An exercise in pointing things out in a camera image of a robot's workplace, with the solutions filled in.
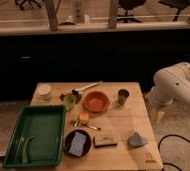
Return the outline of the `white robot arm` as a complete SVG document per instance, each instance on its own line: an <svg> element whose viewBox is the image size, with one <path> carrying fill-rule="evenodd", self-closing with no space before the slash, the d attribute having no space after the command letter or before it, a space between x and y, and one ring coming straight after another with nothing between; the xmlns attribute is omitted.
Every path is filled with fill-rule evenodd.
<svg viewBox="0 0 190 171"><path fill-rule="evenodd" d="M190 107L190 63L181 62L158 70L153 76L154 86L145 95L150 105L149 117L153 126L164 116L162 108L179 100Z"/></svg>

